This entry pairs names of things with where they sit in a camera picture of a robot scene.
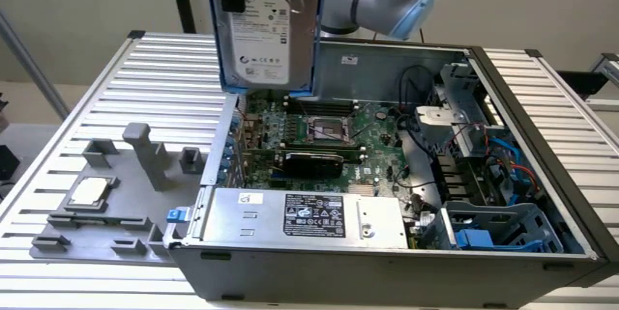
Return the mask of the silver CPU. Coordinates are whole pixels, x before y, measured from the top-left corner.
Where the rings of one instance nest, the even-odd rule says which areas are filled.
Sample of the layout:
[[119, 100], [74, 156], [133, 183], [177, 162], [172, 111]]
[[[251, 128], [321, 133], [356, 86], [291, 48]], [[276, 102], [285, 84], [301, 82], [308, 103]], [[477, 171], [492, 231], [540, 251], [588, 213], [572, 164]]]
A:
[[107, 193], [109, 186], [109, 177], [84, 177], [72, 191], [68, 203], [92, 206]]

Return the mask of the grey disk bay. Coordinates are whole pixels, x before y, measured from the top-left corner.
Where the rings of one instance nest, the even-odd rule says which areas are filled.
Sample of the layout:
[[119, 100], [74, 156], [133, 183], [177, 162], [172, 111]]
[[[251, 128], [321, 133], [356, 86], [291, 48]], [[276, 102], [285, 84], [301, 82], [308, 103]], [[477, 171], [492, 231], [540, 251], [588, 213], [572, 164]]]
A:
[[464, 201], [444, 203], [453, 233], [487, 230], [493, 249], [485, 251], [561, 254], [564, 247], [551, 221], [535, 204], [476, 206]]

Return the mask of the metal drive cage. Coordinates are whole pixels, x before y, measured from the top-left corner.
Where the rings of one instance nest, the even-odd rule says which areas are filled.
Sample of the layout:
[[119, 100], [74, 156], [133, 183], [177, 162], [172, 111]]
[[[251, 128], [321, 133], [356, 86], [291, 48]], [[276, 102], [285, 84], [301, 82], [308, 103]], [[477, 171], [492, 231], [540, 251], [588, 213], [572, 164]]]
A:
[[507, 133], [492, 115], [487, 92], [473, 68], [444, 65], [424, 105], [415, 110], [424, 140], [433, 150], [461, 157], [489, 154], [489, 138]]

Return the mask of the black block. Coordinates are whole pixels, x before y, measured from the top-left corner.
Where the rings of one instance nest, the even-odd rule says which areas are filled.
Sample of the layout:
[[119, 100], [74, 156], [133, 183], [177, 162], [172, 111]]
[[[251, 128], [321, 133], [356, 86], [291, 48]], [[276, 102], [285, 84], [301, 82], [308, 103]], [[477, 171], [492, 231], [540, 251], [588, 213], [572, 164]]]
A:
[[0, 181], [9, 180], [13, 176], [20, 160], [6, 145], [0, 145]]

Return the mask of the grey parts rack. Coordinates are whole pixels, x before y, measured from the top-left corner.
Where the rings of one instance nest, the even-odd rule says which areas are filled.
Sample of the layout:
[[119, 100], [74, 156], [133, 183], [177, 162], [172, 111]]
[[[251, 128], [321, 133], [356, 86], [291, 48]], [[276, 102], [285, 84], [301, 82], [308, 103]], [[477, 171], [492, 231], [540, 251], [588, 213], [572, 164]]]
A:
[[[46, 216], [29, 255], [89, 263], [171, 266], [164, 244], [167, 213], [195, 203], [205, 167], [199, 148], [172, 151], [151, 136], [151, 127], [131, 122], [121, 133], [128, 148], [92, 139], [81, 153], [86, 165], [57, 208]], [[111, 186], [92, 206], [68, 203], [84, 177], [109, 177]]]

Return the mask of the blue disk carrier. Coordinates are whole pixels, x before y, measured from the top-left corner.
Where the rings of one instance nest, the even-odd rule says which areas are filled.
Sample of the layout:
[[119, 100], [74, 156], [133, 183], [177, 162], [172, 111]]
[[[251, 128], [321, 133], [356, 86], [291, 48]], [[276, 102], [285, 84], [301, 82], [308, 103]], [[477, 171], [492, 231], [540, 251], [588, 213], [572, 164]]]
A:
[[487, 230], [464, 229], [455, 233], [456, 245], [464, 250], [492, 250], [493, 242]]

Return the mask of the grey metal pole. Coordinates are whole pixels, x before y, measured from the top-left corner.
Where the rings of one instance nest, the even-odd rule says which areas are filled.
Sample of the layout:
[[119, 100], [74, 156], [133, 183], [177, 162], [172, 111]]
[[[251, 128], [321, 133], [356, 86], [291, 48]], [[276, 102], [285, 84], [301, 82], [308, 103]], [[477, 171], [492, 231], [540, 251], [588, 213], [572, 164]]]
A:
[[38, 91], [42, 94], [42, 97], [48, 101], [56, 115], [64, 120], [68, 117], [69, 109], [54, 88], [52, 82], [48, 80], [41, 69], [37, 66], [37, 63], [30, 56], [26, 47], [24, 46], [20, 37], [16, 34], [16, 31], [12, 29], [9, 21], [0, 11], [0, 37], [5, 42], [5, 45], [9, 48], [13, 56], [16, 57], [20, 65], [22, 66], [26, 74], [29, 75], [30, 80], [33, 81]]

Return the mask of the silver power supply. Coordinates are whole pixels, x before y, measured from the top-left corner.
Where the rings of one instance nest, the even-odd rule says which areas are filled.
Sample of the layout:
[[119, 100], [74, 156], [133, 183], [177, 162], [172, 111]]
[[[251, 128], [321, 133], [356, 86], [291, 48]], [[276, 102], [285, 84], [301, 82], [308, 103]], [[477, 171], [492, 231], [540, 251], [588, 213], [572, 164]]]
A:
[[396, 198], [235, 188], [215, 190], [200, 240], [248, 248], [408, 247]]

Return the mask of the black graphics card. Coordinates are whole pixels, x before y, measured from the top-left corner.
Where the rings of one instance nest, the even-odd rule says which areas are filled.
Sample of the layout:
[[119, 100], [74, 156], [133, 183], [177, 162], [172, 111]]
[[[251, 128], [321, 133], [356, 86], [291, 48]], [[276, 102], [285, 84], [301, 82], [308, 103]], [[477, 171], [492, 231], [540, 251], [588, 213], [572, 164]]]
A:
[[343, 173], [344, 159], [336, 154], [289, 152], [283, 158], [283, 172], [291, 178], [331, 180]]

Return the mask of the CPU socket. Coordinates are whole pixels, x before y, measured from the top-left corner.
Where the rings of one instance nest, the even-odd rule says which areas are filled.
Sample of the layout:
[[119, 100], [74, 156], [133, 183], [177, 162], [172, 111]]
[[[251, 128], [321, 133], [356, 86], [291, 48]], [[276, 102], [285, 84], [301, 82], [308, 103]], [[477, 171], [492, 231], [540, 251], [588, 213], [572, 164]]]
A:
[[308, 143], [340, 143], [352, 145], [356, 141], [351, 134], [348, 117], [309, 116], [300, 124], [303, 132], [300, 139]]

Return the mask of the black ribbed fan shroud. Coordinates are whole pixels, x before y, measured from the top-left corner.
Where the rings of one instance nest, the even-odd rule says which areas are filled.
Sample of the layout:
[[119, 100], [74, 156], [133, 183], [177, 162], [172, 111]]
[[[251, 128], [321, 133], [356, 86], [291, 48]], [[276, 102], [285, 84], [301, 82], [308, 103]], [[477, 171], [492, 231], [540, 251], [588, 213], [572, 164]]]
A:
[[480, 174], [479, 164], [473, 160], [439, 154], [435, 157], [432, 171], [443, 203], [447, 201], [464, 201], [477, 206], [487, 203], [484, 179]]

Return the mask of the hard disk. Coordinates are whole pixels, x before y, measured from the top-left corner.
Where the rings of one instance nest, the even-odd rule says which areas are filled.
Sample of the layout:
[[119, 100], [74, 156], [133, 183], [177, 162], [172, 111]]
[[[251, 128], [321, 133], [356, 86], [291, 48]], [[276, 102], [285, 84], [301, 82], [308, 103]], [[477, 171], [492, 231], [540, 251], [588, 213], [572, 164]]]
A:
[[269, 89], [309, 96], [320, 30], [284, 16], [283, 5], [260, 1], [256, 12], [233, 15], [209, 0], [220, 85], [231, 93]]

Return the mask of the black box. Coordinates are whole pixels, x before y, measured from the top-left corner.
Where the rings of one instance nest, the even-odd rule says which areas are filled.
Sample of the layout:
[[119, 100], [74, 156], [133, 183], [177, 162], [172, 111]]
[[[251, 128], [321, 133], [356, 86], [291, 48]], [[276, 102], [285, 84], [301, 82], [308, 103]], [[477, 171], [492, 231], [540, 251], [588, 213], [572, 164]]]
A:
[[607, 77], [597, 72], [557, 71], [559, 76], [573, 92], [581, 97], [597, 94], [607, 84]]

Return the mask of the open black PC case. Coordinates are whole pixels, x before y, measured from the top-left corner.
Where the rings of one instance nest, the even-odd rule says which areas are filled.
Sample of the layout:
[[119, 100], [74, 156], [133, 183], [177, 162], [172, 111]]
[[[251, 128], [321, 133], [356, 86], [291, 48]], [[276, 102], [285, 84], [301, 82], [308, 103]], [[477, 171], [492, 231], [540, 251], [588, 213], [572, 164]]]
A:
[[[507, 133], [480, 167], [484, 206], [535, 204], [561, 254], [463, 250], [432, 171], [443, 154], [424, 140], [415, 110], [444, 65], [469, 65]], [[405, 249], [283, 249], [212, 246], [200, 240], [212, 195], [243, 184], [241, 112], [247, 97], [272, 91], [305, 101], [387, 103], [404, 117], [405, 171], [396, 198]], [[619, 194], [619, 138], [537, 50], [325, 39], [309, 96], [269, 89], [236, 93], [224, 109], [188, 221], [167, 223], [164, 243], [197, 295], [209, 301], [451, 306], [515, 309], [563, 287], [588, 287], [619, 273], [619, 241], [587, 195]]]

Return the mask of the aluminium frame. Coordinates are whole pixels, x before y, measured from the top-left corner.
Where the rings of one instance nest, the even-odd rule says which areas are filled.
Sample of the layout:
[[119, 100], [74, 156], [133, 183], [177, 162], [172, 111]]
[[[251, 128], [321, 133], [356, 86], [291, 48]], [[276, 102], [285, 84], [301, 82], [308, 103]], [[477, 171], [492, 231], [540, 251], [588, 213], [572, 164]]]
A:
[[619, 111], [619, 54], [601, 53], [592, 65], [593, 92], [585, 102], [597, 110]]

